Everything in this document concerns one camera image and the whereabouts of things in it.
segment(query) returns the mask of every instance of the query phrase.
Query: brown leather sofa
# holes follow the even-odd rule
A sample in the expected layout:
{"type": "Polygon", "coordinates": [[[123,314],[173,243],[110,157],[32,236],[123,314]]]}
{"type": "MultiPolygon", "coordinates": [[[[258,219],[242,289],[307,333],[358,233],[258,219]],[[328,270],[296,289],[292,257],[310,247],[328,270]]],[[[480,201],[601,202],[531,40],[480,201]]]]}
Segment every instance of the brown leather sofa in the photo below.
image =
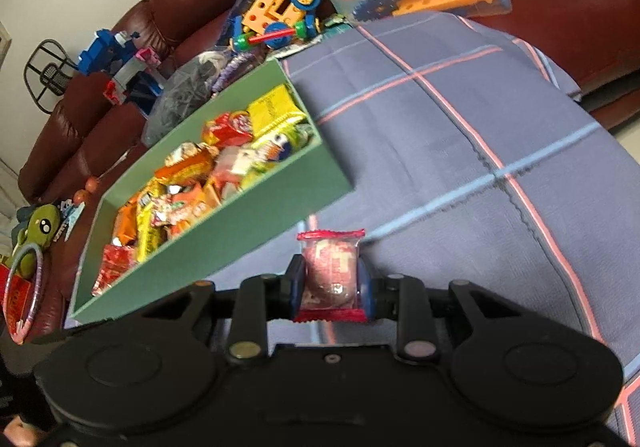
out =
{"type": "MultiPolygon", "coordinates": [[[[605,127],[640,111],[640,0],[512,1],[511,14],[478,21],[529,41],[566,69],[589,93],[585,105],[605,127]]],[[[216,41],[233,2],[142,0],[113,28],[139,32],[138,44],[152,46],[171,73],[216,41]]],[[[111,107],[102,96],[106,81],[103,74],[71,81],[20,171],[24,196],[51,202],[70,198],[87,177],[102,175],[128,151],[103,176],[68,242],[60,240],[47,254],[46,289],[31,337],[61,325],[99,198],[145,152],[145,119],[132,104],[111,107]]]]}

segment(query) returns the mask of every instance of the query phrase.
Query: screw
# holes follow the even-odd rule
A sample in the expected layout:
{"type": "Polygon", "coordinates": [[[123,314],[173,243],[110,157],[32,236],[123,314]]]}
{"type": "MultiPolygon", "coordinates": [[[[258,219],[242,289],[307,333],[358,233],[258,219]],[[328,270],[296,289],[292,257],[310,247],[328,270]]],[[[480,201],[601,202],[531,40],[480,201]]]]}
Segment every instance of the screw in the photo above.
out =
{"type": "Polygon", "coordinates": [[[428,341],[411,341],[404,345],[404,353],[416,359],[431,357],[437,349],[435,344],[428,341]]]}
{"type": "Polygon", "coordinates": [[[337,364],[342,360],[342,357],[337,353],[329,353],[324,357],[324,362],[327,364],[337,364]]]}
{"type": "Polygon", "coordinates": [[[253,359],[260,355],[261,351],[262,348],[250,341],[237,342],[229,348],[229,353],[236,359],[253,359]]]}

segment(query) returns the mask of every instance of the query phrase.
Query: orange ball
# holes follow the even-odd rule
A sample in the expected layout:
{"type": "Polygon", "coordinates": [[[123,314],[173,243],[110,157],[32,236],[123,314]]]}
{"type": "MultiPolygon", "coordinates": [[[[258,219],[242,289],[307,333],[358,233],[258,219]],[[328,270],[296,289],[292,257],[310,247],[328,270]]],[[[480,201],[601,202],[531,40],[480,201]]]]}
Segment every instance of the orange ball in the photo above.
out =
{"type": "Polygon", "coordinates": [[[86,189],[80,189],[78,191],[76,191],[76,194],[74,194],[74,205],[78,206],[79,204],[81,204],[82,202],[86,202],[89,199],[89,191],[87,191],[86,189]]]}
{"type": "Polygon", "coordinates": [[[91,194],[98,190],[98,185],[100,184],[100,180],[95,176],[90,176],[86,180],[86,184],[84,184],[84,188],[87,189],[91,194]]]}

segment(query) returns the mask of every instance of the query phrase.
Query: green plush toy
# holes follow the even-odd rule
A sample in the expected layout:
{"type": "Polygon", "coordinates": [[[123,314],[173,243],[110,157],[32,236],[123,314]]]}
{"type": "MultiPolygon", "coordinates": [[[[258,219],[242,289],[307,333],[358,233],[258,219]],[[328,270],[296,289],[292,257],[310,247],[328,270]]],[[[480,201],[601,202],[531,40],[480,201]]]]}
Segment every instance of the green plush toy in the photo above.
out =
{"type": "MultiPolygon", "coordinates": [[[[18,234],[18,244],[15,246],[12,257],[7,262],[7,267],[11,268],[13,258],[25,243],[36,243],[43,252],[47,250],[59,228],[60,210],[55,205],[38,207],[31,215],[27,228],[22,229],[18,234]]],[[[31,281],[35,272],[36,255],[35,253],[28,253],[20,261],[15,273],[21,278],[31,281]]]]}

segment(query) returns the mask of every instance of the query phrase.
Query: blue blanket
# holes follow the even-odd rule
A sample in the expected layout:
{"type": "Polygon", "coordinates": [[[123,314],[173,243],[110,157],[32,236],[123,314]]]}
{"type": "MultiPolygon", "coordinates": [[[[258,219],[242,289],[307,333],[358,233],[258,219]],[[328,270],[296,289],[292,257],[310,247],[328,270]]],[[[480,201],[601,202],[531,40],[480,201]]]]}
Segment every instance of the blue blanket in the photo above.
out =
{"type": "MultiPolygon", "coordinates": [[[[640,413],[640,167],[526,42],[451,14],[382,20],[285,70],[355,189],[212,276],[283,271],[305,228],[364,227],[386,273],[465,278],[603,341],[625,366],[610,425],[640,413]]],[[[270,324],[288,343],[393,342],[395,325],[270,324]]]]}

